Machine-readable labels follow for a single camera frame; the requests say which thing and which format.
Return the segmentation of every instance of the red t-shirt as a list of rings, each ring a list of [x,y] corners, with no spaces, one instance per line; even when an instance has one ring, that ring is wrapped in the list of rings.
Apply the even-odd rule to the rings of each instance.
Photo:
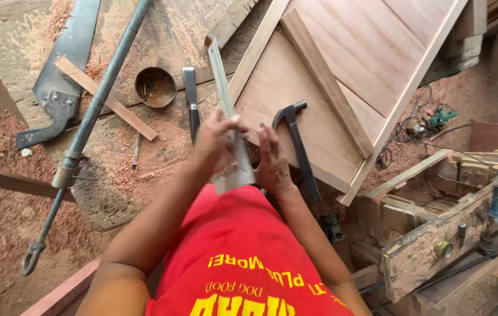
[[[260,190],[217,196],[206,185],[163,261],[146,315],[296,314],[352,316]]]

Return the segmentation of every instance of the workbench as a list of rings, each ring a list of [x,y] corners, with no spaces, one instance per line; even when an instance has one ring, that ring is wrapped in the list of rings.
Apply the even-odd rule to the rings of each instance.
[[[154,0],[112,94],[123,105],[131,107],[131,111],[155,130],[158,137],[151,142],[142,138],[138,169],[132,170],[136,130],[107,107],[103,109],[85,147],[84,155],[88,160],[80,174],[98,181],[77,180],[71,188],[77,204],[94,229],[103,231],[131,220],[147,203],[157,198],[169,176],[187,160],[192,144],[181,68],[196,68],[199,109],[202,117],[209,115],[216,107],[218,97],[204,37],[231,2]],[[86,71],[97,82],[135,3],[133,0],[101,2],[89,58],[97,68],[88,66]],[[270,3],[271,0],[260,0],[221,52],[228,78],[239,65]],[[51,124],[50,118],[37,106],[31,90],[53,45],[46,26],[51,4],[51,0],[0,1],[0,79],[30,128]],[[476,57],[470,56],[470,61],[454,61],[455,64],[449,68],[437,58],[421,84],[464,70],[456,64],[467,62],[472,66],[471,58]],[[165,109],[145,106],[134,93],[136,74],[149,66],[168,70],[177,85],[174,103]],[[80,113],[90,100],[90,96],[82,97]],[[68,149],[82,115],[63,135],[42,144],[54,163],[61,163],[63,152]]]

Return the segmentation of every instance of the hand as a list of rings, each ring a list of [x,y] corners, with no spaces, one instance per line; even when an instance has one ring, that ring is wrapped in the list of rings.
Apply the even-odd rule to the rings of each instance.
[[[196,134],[196,144],[191,160],[200,171],[207,171],[204,176],[211,175],[225,169],[231,162],[232,144],[227,136],[231,129],[239,128],[243,136],[249,131],[239,121],[236,115],[230,119],[223,119],[222,109],[218,108],[200,126]]]
[[[261,123],[259,130],[261,163],[254,171],[257,183],[275,198],[297,187],[292,183],[286,155],[282,153],[278,136],[270,126]]]

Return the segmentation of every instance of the green power tool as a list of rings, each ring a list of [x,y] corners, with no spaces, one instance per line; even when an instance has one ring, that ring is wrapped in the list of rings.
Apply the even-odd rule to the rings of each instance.
[[[456,116],[458,116],[457,111],[445,111],[443,107],[438,107],[434,115],[428,118],[428,127],[435,128],[444,126],[449,119],[455,118]]]

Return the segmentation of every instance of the person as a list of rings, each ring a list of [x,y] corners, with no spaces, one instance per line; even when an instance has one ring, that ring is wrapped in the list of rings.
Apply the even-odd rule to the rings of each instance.
[[[257,184],[216,195],[231,161],[226,133],[248,128],[215,111],[192,155],[109,244],[77,315],[371,315],[351,274],[291,181],[279,139],[258,131]],[[154,299],[146,278],[163,260]]]

